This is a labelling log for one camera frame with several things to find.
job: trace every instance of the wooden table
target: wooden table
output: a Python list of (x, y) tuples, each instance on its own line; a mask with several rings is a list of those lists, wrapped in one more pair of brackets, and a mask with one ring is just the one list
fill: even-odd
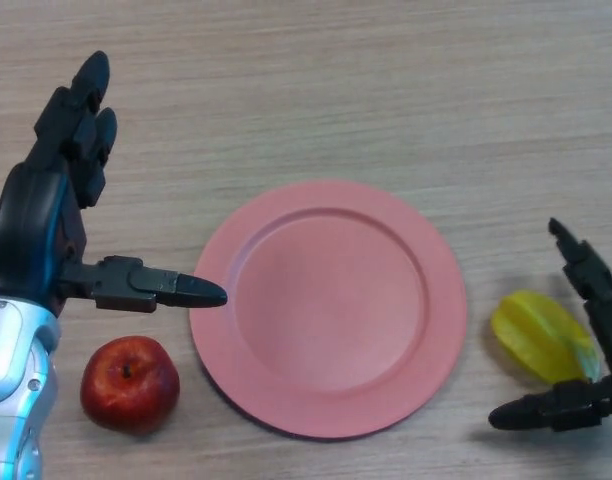
[[(141, 256), (192, 272), (219, 224), (258, 193), (343, 177), (430, 218), (463, 268), (470, 330), (433, 401), (361, 441), (262, 431), (200, 374), (187, 312), (68, 303), (45, 478), (612, 479), (612, 418), (554, 436), (491, 430), (489, 411), (543, 388), (498, 352), (497, 301), (557, 295), (584, 318), (546, 227), (559, 217), (612, 266), (612, 0), (0, 2), (0, 191), (52, 91), (102, 49), (119, 137), (86, 259)], [(170, 424), (135, 443), (86, 420), (84, 365), (146, 334), (176, 362)]]

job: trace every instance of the apple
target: apple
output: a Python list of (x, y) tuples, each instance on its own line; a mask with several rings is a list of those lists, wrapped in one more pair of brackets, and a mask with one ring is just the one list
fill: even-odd
[(90, 358), (80, 387), (88, 418), (100, 427), (142, 436), (158, 430), (179, 399), (179, 374), (164, 347), (145, 336), (101, 346)]

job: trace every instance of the pink plate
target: pink plate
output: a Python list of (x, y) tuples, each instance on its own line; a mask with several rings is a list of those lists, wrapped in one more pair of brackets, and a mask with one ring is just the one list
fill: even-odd
[(341, 439), (413, 413), (453, 369), (464, 283), (438, 231), (395, 196), (344, 181), (265, 193), (206, 246), (197, 276), (228, 304), (190, 312), (217, 387), (257, 421)]

